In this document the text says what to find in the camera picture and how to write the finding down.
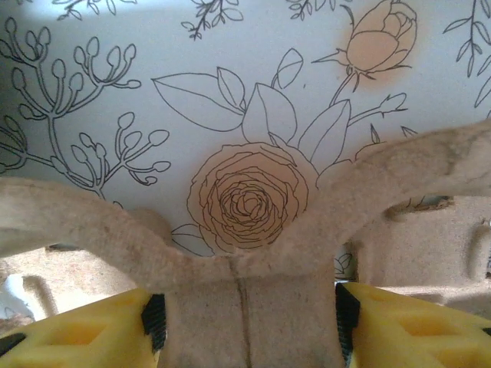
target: orange tinted rose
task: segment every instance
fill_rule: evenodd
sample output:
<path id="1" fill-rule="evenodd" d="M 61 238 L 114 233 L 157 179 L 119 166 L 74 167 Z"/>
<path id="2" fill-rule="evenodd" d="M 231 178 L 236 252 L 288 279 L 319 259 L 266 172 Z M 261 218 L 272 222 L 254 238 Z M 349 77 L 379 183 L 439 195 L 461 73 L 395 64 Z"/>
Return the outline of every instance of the orange tinted rose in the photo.
<path id="1" fill-rule="evenodd" d="M 416 33 L 414 10 L 403 2 L 384 0 L 353 30 L 346 50 L 348 63 L 362 73 L 391 69 L 409 54 Z"/>
<path id="2" fill-rule="evenodd" d="M 193 178 L 189 213 L 215 252 L 258 248 L 274 242 L 305 211 L 317 176 L 290 147 L 224 146 Z"/>

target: ink line drawing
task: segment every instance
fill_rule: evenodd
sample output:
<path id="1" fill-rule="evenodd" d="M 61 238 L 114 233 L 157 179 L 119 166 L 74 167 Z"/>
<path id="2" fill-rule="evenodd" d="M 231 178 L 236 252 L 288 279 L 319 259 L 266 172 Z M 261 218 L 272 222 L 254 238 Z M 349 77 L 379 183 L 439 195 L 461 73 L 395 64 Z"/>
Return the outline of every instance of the ink line drawing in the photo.
<path id="1" fill-rule="evenodd" d="M 288 9 L 293 11 L 293 15 L 290 19 L 305 20 L 305 16 L 312 15 L 314 12 L 320 11 L 325 5 L 331 8 L 332 11 L 336 9 L 336 0 L 286 0 L 290 5 Z"/>
<path id="2" fill-rule="evenodd" d="M 476 70 L 474 65 L 478 61 L 478 58 L 481 57 L 481 55 L 483 56 L 483 47 L 491 46 L 491 37 L 489 36 L 488 28 L 484 23 L 484 21 L 488 21 L 490 18 L 491 8 L 489 6 L 489 0 L 472 0 L 469 16 L 452 21 L 443 31 L 443 33 L 446 34 L 449 32 L 455 33 L 455 31 L 465 30 L 469 35 L 464 43 L 460 45 L 456 56 L 456 63 L 463 60 L 464 56 L 469 56 L 469 59 L 467 60 L 468 78 L 470 78 Z M 483 75 L 483 73 L 488 70 L 490 64 L 491 54 L 489 54 L 482 64 L 480 64 L 476 76 L 480 77 Z M 491 76 L 486 79 L 479 89 L 474 102 L 474 107 L 477 108 L 489 94 L 491 94 Z"/>
<path id="3" fill-rule="evenodd" d="M 33 0 L 17 0 L 17 4 L 19 5 L 23 5 L 25 2 L 32 3 Z M 52 5 L 56 5 L 63 9 L 63 12 L 57 17 L 58 21 L 63 21 L 67 18 L 75 18 L 81 21 L 82 14 L 80 10 L 82 10 L 83 7 L 90 9 L 95 15 L 99 15 L 101 13 L 100 7 L 102 3 L 104 3 L 102 6 L 107 8 L 112 15 L 116 15 L 117 2 L 137 4 L 137 0 L 51 0 Z"/>
<path id="4" fill-rule="evenodd" d="M 392 28 L 394 34 L 390 37 L 397 44 L 366 70 L 359 59 L 356 64 L 350 63 L 348 75 L 370 75 L 400 67 L 414 46 L 416 14 L 404 3 L 380 2 L 355 30 L 365 32 L 364 19 L 369 17 L 387 23 L 396 21 L 400 26 Z M 354 31 L 351 39 L 360 33 Z M 399 49 L 404 45 L 409 49 Z M 372 62 L 381 57 L 377 49 L 365 52 Z M 256 82 L 249 98 L 241 77 L 224 67 L 217 67 L 215 75 L 190 72 L 153 79 L 160 97 L 181 117 L 217 133 L 240 129 L 244 138 L 243 144 L 224 144 L 197 170 L 187 201 L 193 223 L 173 231 L 178 237 L 174 241 L 181 248 L 197 255 L 212 255 L 271 244 L 307 208 L 333 165 L 351 164 L 362 152 L 378 149 L 384 143 L 371 123 L 367 130 L 371 142 L 353 157 L 345 158 L 344 143 L 350 127 L 376 114 L 385 117 L 407 109 L 403 107 L 407 95 L 399 93 L 355 112 L 350 98 L 339 99 L 348 84 L 344 81 L 328 107 L 300 130 L 295 106 L 285 89 L 295 82 L 303 67 L 301 54 L 294 48 L 288 50 L 271 82 Z M 410 128 L 401 129 L 403 134 L 415 133 Z M 343 258 L 341 264 L 346 265 L 349 259 Z"/>
<path id="5" fill-rule="evenodd" d="M 99 39 L 92 37 L 85 48 L 77 46 L 74 49 L 74 62 L 81 72 L 69 76 L 66 63 L 62 59 L 56 59 L 51 67 L 46 65 L 51 45 L 51 32 L 48 28 L 43 27 L 38 34 L 33 31 L 26 33 L 25 42 L 29 52 L 25 52 L 27 48 L 18 41 L 17 23 L 13 18 L 7 19 L 5 30 L 8 40 L 0 40 L 0 55 L 18 65 L 12 69 L 11 74 L 12 86 L 24 99 L 24 103 L 18 106 L 18 113 L 25 120 L 46 123 L 52 152 L 48 157 L 31 152 L 22 128 L 24 124 L 20 124 L 12 116 L 4 115 L 4 124 L 0 126 L 0 173 L 20 169 L 28 161 L 32 161 L 52 167 L 71 184 L 105 199 L 104 185 L 122 169 L 139 184 L 150 186 L 157 182 L 157 177 L 152 174 L 163 173 L 170 168 L 168 161 L 155 162 L 145 167 L 134 164 L 136 158 L 165 143 L 169 132 L 154 130 L 144 136 L 133 124 L 133 112 L 124 113 L 117 119 L 112 147 L 97 141 L 88 133 L 80 132 L 80 142 L 71 145 L 71 155 L 80 164 L 76 168 L 68 163 L 68 153 L 61 149 L 57 133 L 60 120 L 96 100 L 107 88 L 140 87 L 139 80 L 124 80 L 137 56 L 134 44 L 128 45 L 124 50 L 115 46 L 104 55 L 110 70 L 103 76 L 94 71 L 95 63 L 102 55 Z M 47 68 L 51 69 L 51 75 L 45 73 Z M 55 93 L 48 90 L 48 78 L 56 80 Z M 41 91 L 42 98 L 36 98 L 29 92 L 33 87 Z M 108 148 L 114 150 L 117 157 L 115 163 L 110 163 L 108 159 Z"/>
<path id="6" fill-rule="evenodd" d="M 181 26 L 189 32 L 194 41 L 203 38 L 207 29 L 215 28 L 228 21 L 243 21 L 244 15 L 239 10 L 239 0 L 191 0 L 196 5 L 198 22 L 182 21 Z"/>

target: flower stem drawing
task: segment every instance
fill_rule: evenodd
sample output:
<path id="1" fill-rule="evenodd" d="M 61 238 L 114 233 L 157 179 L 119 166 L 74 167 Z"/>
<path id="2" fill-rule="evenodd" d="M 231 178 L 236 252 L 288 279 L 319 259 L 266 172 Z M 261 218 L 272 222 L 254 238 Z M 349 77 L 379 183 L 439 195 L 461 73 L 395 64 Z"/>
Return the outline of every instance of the flower stem drawing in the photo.
<path id="1" fill-rule="evenodd" d="M 181 25 L 189 32 L 189 38 L 194 41 L 203 38 L 202 32 L 215 28 L 219 23 L 225 24 L 226 20 L 243 21 L 244 16 L 237 8 L 239 0 L 191 0 L 196 4 L 196 18 L 198 23 L 182 21 Z"/>
<path id="2" fill-rule="evenodd" d="M 0 134 L 6 140 L 0 143 L 0 150 L 14 155 L 17 160 L 13 163 L 2 161 L 0 171 L 20 169 L 31 160 L 54 168 L 72 184 L 104 198 L 104 185 L 120 169 L 125 169 L 134 180 L 144 186 L 157 182 L 157 177 L 149 174 L 162 173 L 169 169 L 170 163 L 167 161 L 156 162 L 150 167 L 133 164 L 137 157 L 163 144 L 169 132 L 155 130 L 143 139 L 142 132 L 133 129 L 135 116 L 132 112 L 121 115 L 117 120 L 118 128 L 114 138 L 117 162 L 113 165 L 108 161 L 107 147 L 101 142 L 94 141 L 87 133 L 81 132 L 80 142 L 71 145 L 71 155 L 80 164 L 77 169 L 72 167 L 67 154 L 60 147 L 57 134 L 57 122 L 60 119 L 87 106 L 109 87 L 117 89 L 140 87 L 141 82 L 138 80 L 123 81 L 137 56 L 134 44 L 130 44 L 123 51 L 118 46 L 112 48 L 106 55 L 110 70 L 107 75 L 101 76 L 94 71 L 94 63 L 98 60 L 101 51 L 100 42 L 98 38 L 92 37 L 85 48 L 77 46 L 74 49 L 74 62 L 81 72 L 68 76 L 65 61 L 56 59 L 51 65 L 51 76 L 48 76 L 44 69 L 51 44 L 49 29 L 44 27 L 37 35 L 33 31 L 27 32 L 25 40 L 31 49 L 31 55 L 26 54 L 18 43 L 17 24 L 13 18 L 7 19 L 5 30 L 8 40 L 0 40 L 0 54 L 18 64 L 12 69 L 12 85 L 24 98 L 24 103 L 18 106 L 18 112 L 26 120 L 46 123 L 52 154 L 45 158 L 31 153 L 21 125 L 14 118 L 4 116 L 5 127 L 0 127 Z M 28 71 L 31 71 L 35 77 L 26 77 Z M 50 77 L 56 81 L 55 93 L 51 93 L 47 88 Z M 31 95 L 29 92 L 31 83 L 37 83 L 42 99 L 36 99 Z"/>

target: branch drawing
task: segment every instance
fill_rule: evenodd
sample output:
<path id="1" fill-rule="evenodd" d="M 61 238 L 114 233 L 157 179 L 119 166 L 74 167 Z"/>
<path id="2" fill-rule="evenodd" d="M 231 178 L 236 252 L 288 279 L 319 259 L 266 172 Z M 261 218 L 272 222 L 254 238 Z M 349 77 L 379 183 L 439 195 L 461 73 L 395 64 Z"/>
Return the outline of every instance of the branch drawing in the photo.
<path id="1" fill-rule="evenodd" d="M 488 0 L 480 0 L 480 4 L 481 4 L 481 9 L 486 14 L 486 17 L 487 18 L 491 17 Z M 470 16 L 453 21 L 443 31 L 443 33 L 445 34 L 447 32 L 454 31 L 460 27 L 463 27 L 464 25 L 467 25 L 469 27 L 468 29 L 469 38 L 462 44 L 462 46 L 460 46 L 459 52 L 456 57 L 456 62 L 458 63 L 468 51 L 470 52 L 469 60 L 467 62 L 467 77 L 470 77 L 472 75 L 474 64 L 476 62 L 476 52 L 478 54 L 483 53 L 483 49 L 479 46 L 476 40 L 476 31 L 481 37 L 482 41 L 491 45 L 491 38 L 489 38 L 489 32 L 486 26 L 481 21 L 476 20 L 476 16 L 477 16 L 477 0 L 473 0 L 473 6 L 470 12 Z M 484 64 L 479 69 L 478 75 L 484 72 L 486 68 L 487 65 L 485 66 Z"/>
<path id="2" fill-rule="evenodd" d="M 12 69 L 12 85 L 23 97 L 24 103 L 18 106 L 18 112 L 26 120 L 45 121 L 52 153 L 49 157 L 40 157 L 32 153 L 21 125 L 12 117 L 4 116 L 5 127 L 0 126 L 0 134 L 6 138 L 0 143 L 0 150 L 10 153 L 17 159 L 13 162 L 2 161 L 0 171 L 20 169 L 28 160 L 50 166 L 57 170 L 72 184 L 87 191 L 95 192 L 104 198 L 104 185 L 120 169 L 125 169 L 139 184 L 150 186 L 157 182 L 151 173 L 167 171 L 170 163 L 159 161 L 150 167 L 139 167 L 133 163 L 137 157 L 153 147 L 160 146 L 169 137 L 166 130 L 155 130 L 143 138 L 142 132 L 133 129 L 134 113 L 128 112 L 117 120 L 117 131 L 114 138 L 114 152 L 117 157 L 111 165 L 107 158 L 107 146 L 97 142 L 88 133 L 79 134 L 80 142 L 71 145 L 71 155 L 78 165 L 71 166 L 67 153 L 60 147 L 57 134 L 57 122 L 97 99 L 109 87 L 117 89 L 139 88 L 138 80 L 126 80 L 124 77 L 130 70 L 137 56 L 137 49 L 130 44 L 123 51 L 115 46 L 106 55 L 110 70 L 105 76 L 95 73 L 94 62 L 99 59 L 100 42 L 92 37 L 85 48 L 74 49 L 74 61 L 81 72 L 67 75 L 65 61 L 56 59 L 51 65 L 51 75 L 56 80 L 56 91 L 48 90 L 48 76 L 44 69 L 48 49 L 51 44 L 51 32 L 43 27 L 38 35 L 28 31 L 25 37 L 31 52 L 26 54 L 18 42 L 17 24 L 13 18 L 7 19 L 5 30 L 8 41 L 0 40 L 0 54 L 4 58 L 15 61 L 18 66 Z M 29 84 L 36 83 L 41 91 L 42 99 L 37 100 L 28 92 Z"/>
<path id="3" fill-rule="evenodd" d="M 313 12 L 318 12 L 329 2 L 332 11 L 336 9 L 336 0 L 286 0 L 291 5 L 288 7 L 294 12 L 290 19 L 305 20 L 305 13 L 312 15 Z"/>
<path id="4" fill-rule="evenodd" d="M 24 4 L 24 1 L 32 2 L 32 0 L 17 0 L 17 3 L 22 5 Z M 51 4 L 63 8 L 63 12 L 58 16 L 57 20 L 62 21 L 67 18 L 75 18 L 81 21 L 82 14 L 80 10 L 85 7 L 85 9 L 90 9 L 95 15 L 99 15 L 101 13 L 99 8 L 101 5 L 99 3 L 101 2 L 104 3 L 105 7 L 112 15 L 116 15 L 117 10 L 115 1 L 127 4 L 137 3 L 137 0 L 51 0 Z"/>
<path id="5" fill-rule="evenodd" d="M 196 4 L 196 18 L 198 23 L 191 21 L 182 21 L 181 25 L 189 32 L 189 38 L 194 41 L 203 38 L 201 32 L 207 29 L 215 28 L 219 23 L 226 23 L 226 19 L 230 21 L 243 21 L 244 16 L 240 10 L 239 0 L 191 0 Z"/>
<path id="6" fill-rule="evenodd" d="M 467 61 L 467 77 L 469 78 L 475 70 L 474 65 L 479 55 L 483 54 L 483 49 L 478 43 L 477 35 L 479 35 L 479 41 L 483 41 L 486 45 L 491 46 L 491 37 L 486 25 L 479 19 L 479 9 L 484 14 L 485 19 L 491 18 L 491 8 L 489 6 L 489 0 L 473 0 L 470 15 L 465 18 L 460 18 L 452 21 L 443 31 L 444 34 L 455 31 L 463 26 L 467 27 L 469 38 L 460 46 L 459 52 L 456 56 L 456 63 L 462 60 L 465 54 L 469 54 L 469 60 Z M 487 56 L 484 62 L 481 64 L 476 76 L 479 77 L 483 74 L 491 64 L 491 54 Z M 491 93 L 491 77 L 484 82 L 479 89 L 474 107 L 477 108 Z"/>

